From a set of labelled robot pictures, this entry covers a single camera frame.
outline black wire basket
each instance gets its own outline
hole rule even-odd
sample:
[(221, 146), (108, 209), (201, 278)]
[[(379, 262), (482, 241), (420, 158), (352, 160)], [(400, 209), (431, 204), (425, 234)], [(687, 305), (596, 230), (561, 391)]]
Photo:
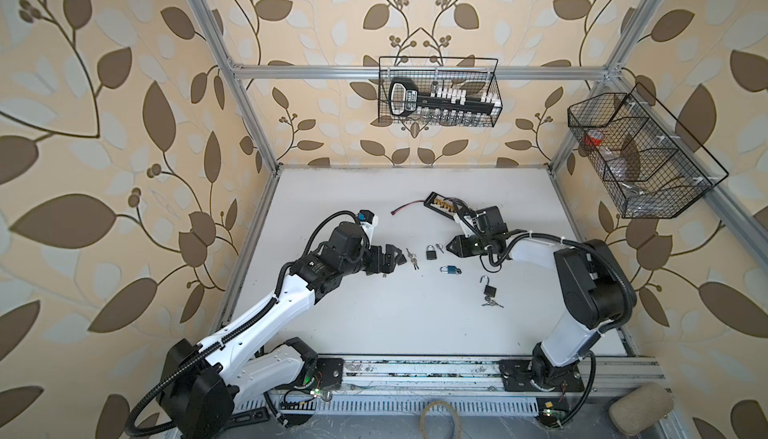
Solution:
[[(674, 133), (656, 122), (651, 106), (674, 120)], [(712, 153), (640, 83), (628, 94), (606, 92), (569, 107), (568, 127), (623, 218), (677, 217), (728, 177)]]
[(496, 59), (379, 57), (379, 121), (494, 127), (502, 113)]

